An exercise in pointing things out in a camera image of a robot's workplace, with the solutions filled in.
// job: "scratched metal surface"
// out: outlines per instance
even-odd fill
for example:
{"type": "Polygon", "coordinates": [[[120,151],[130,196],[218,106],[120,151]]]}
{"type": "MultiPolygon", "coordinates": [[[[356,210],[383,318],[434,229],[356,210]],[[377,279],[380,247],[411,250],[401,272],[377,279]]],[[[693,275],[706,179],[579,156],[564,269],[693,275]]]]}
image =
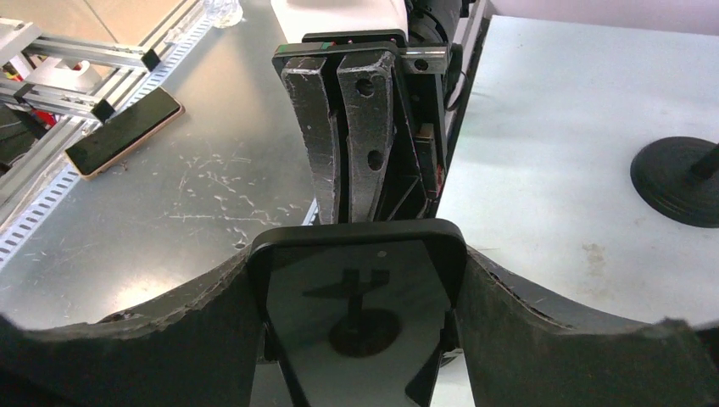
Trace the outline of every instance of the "scratched metal surface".
{"type": "Polygon", "coordinates": [[[719,317],[719,229],[629,177],[663,137],[719,142],[719,37],[495,16],[438,217],[516,274],[630,319],[719,317]]]}
{"type": "Polygon", "coordinates": [[[269,2],[213,29],[164,88],[187,112],[81,182],[0,273],[0,312],[26,328],[94,322],[217,266],[313,197],[301,133],[270,64],[269,2]]]}

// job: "gold smartphone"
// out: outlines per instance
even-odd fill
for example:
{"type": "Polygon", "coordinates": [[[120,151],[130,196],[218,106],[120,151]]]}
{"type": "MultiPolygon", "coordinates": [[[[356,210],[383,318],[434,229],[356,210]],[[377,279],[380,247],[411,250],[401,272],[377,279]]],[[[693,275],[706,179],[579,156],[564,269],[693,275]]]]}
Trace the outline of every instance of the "gold smartphone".
{"type": "Polygon", "coordinates": [[[91,180],[184,112],[181,104],[158,87],[66,149],[65,155],[82,179],[91,180]]]}

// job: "smartphone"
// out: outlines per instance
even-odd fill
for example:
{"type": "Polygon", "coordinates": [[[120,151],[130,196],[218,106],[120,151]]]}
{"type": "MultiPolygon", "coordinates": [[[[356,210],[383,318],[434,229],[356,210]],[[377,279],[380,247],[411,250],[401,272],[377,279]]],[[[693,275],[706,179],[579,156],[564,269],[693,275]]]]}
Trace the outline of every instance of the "smartphone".
{"type": "Polygon", "coordinates": [[[82,179],[91,180],[184,112],[181,104],[158,87],[66,149],[65,155],[82,179]]]}
{"type": "Polygon", "coordinates": [[[293,405],[429,405],[465,263],[459,229],[439,219],[255,238],[248,278],[293,405]]]}

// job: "white table surface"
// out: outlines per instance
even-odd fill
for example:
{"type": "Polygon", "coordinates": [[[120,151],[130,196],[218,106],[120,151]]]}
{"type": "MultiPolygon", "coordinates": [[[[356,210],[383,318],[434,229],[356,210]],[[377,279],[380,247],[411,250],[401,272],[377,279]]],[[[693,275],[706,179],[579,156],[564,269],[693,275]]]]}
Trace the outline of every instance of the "white table surface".
{"type": "Polygon", "coordinates": [[[520,276],[638,321],[719,319],[719,229],[635,192],[636,152],[719,142],[719,37],[495,16],[438,217],[520,276]]]}

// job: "black round base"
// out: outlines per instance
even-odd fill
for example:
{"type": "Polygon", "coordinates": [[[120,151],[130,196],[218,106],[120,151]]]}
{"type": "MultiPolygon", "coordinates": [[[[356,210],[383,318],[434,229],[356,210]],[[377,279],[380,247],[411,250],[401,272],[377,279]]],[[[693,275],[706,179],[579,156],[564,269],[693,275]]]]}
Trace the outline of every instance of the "black round base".
{"type": "Polygon", "coordinates": [[[632,183],[664,216],[685,225],[719,227],[719,176],[703,180],[689,171],[715,146],[693,137],[652,142],[632,162],[632,183]]]}
{"type": "Polygon", "coordinates": [[[366,358],[389,348],[402,327],[399,318],[386,309],[363,309],[359,330],[349,329],[342,318],[330,330],[330,344],[339,354],[351,358],[366,358]]]}

